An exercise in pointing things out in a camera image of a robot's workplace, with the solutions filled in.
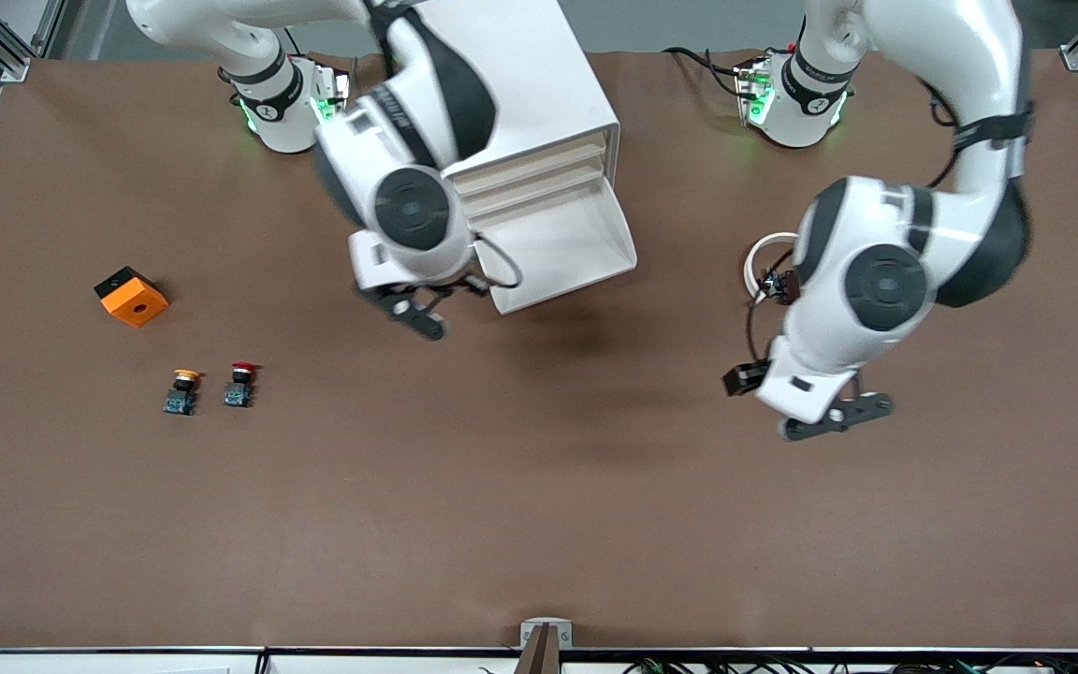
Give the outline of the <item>brown table mat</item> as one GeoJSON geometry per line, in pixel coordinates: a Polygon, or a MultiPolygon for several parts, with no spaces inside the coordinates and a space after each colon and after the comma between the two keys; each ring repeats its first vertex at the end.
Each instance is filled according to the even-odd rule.
{"type": "Polygon", "coordinates": [[[931,178],[946,130],[880,57],[807,151],[671,55],[591,61],[637,269],[458,295],[438,343],[355,294],[309,159],[212,66],[5,86],[0,647],[497,647],[547,615],[598,647],[1078,648],[1078,73],[1032,56],[1014,280],[866,368],[890,417],[786,443],[721,386],[741,256],[851,171],[931,178]],[[124,266],[170,302],[141,328],[94,292],[124,266]]]}

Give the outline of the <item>orange black cube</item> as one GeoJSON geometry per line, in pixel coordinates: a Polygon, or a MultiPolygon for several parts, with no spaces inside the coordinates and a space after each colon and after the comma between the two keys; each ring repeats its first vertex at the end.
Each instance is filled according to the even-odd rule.
{"type": "Polygon", "coordinates": [[[99,281],[94,286],[94,292],[108,315],[133,328],[150,324],[170,304],[154,281],[147,280],[132,266],[119,269],[106,280],[99,281]]]}

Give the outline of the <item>red push button switch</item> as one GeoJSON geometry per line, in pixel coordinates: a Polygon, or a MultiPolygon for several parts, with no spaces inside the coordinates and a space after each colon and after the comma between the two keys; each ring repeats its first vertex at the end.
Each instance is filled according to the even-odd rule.
{"type": "Polygon", "coordinates": [[[254,397],[258,367],[247,361],[231,363],[231,379],[224,388],[222,402],[227,408],[249,408],[254,397]]]}

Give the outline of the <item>orange push button switch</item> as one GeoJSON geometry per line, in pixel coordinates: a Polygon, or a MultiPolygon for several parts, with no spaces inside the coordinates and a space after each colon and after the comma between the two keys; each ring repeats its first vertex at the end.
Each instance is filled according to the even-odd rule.
{"type": "Polygon", "coordinates": [[[198,381],[201,373],[197,371],[175,370],[174,384],[164,400],[164,413],[191,417],[196,412],[198,381]]]}

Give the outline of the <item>grey metal bracket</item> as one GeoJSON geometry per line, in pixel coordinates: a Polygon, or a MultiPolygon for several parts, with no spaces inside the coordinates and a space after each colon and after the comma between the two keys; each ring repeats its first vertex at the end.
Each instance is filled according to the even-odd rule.
{"type": "Polygon", "coordinates": [[[534,633],[542,632],[547,625],[552,628],[552,641],[556,641],[559,650],[573,649],[573,623],[558,617],[533,617],[522,622],[520,624],[520,649],[525,649],[534,633]]]}

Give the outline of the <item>brown upright post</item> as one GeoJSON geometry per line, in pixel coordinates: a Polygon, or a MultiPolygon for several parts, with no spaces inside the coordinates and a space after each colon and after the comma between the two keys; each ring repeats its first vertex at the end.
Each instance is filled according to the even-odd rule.
{"type": "Polygon", "coordinates": [[[561,650],[556,641],[552,641],[553,635],[550,625],[534,633],[519,656],[513,674],[561,674],[561,650]]]}

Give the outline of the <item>white front frame rail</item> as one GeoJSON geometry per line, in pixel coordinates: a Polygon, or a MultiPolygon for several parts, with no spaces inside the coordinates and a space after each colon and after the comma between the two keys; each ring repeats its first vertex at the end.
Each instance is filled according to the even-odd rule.
{"type": "MultiPolygon", "coordinates": [[[[1,648],[0,674],[513,674],[519,647],[1,648]]],[[[561,674],[1078,674],[1078,649],[573,648],[561,674]]]]}

